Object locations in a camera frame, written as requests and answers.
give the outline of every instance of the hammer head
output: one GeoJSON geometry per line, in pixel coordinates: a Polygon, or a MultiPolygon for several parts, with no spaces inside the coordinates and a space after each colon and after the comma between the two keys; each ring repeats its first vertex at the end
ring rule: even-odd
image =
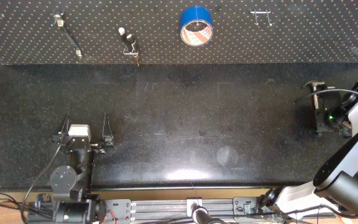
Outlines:
{"type": "Polygon", "coordinates": [[[316,87],[318,85],[324,85],[324,84],[325,84],[325,82],[320,82],[320,81],[317,81],[317,80],[310,80],[305,85],[303,85],[303,87],[305,87],[307,85],[310,85],[311,87],[316,87]]]}

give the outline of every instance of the hammer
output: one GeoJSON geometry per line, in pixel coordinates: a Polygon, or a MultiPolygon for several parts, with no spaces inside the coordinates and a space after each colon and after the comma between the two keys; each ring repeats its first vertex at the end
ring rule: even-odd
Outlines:
{"type": "MultiPolygon", "coordinates": [[[[317,80],[308,81],[303,87],[310,85],[311,92],[314,93],[317,90],[317,86],[324,85],[325,82],[319,82],[317,80]]],[[[318,110],[317,95],[313,95],[314,108],[318,110]]]]}

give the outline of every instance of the blue tape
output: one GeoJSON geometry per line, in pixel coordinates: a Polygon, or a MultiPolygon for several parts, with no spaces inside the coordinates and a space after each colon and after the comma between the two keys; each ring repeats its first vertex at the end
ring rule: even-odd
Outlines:
{"type": "Polygon", "coordinates": [[[203,7],[195,6],[186,9],[180,18],[180,37],[188,45],[200,46],[212,39],[213,25],[209,11],[203,7]]]}

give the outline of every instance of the perforated board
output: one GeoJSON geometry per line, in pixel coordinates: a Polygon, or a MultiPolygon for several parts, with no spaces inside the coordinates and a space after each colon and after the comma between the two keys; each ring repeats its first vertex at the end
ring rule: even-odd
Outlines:
{"type": "Polygon", "coordinates": [[[358,62],[358,0],[62,0],[0,1],[0,63],[133,63],[118,28],[136,36],[142,64],[358,62]],[[212,41],[190,47],[180,38],[181,13],[207,8],[212,41]],[[259,26],[250,10],[271,10],[259,26]],[[64,10],[84,59],[53,24],[64,10]]]}

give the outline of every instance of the black table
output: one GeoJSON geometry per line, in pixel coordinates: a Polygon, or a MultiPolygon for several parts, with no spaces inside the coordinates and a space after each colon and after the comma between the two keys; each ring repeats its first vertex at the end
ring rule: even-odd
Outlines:
{"type": "Polygon", "coordinates": [[[310,100],[292,104],[314,79],[351,88],[358,64],[0,66],[0,190],[29,187],[65,113],[95,141],[109,113],[116,147],[97,156],[94,189],[310,181],[346,142],[313,135],[310,100]]]}

